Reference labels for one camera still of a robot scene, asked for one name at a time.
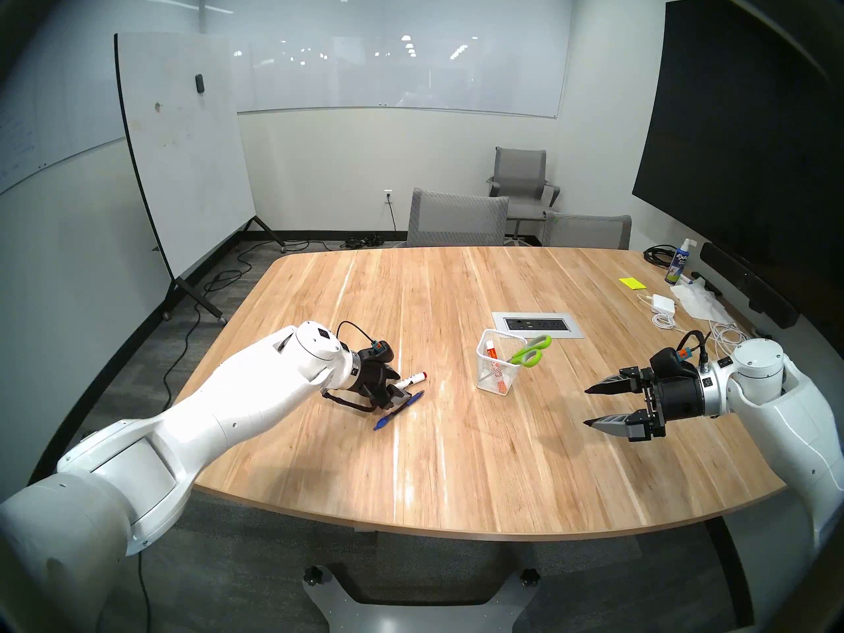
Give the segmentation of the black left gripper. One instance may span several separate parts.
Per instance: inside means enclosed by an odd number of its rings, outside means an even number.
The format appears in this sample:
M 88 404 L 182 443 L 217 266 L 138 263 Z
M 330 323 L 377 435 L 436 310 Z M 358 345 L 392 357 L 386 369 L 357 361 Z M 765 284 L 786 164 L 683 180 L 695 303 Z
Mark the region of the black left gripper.
M 410 399 L 410 392 L 404 389 L 404 379 L 389 365 L 394 356 L 354 354 L 358 369 L 352 392 L 369 399 L 371 410 L 377 407 L 382 410 L 395 409 Z

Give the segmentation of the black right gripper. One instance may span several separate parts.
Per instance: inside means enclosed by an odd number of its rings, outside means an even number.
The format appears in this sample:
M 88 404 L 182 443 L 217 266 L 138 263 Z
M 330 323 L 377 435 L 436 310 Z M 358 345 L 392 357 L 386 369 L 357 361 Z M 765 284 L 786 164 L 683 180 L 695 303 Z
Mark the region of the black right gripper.
M 632 442 L 665 437 L 666 423 L 705 414 L 705 399 L 699 378 L 660 379 L 651 376 L 650 368 L 622 368 L 618 374 L 590 386 L 585 393 L 607 396 L 644 393 L 646 410 L 608 415 L 583 422 L 596 431 Z

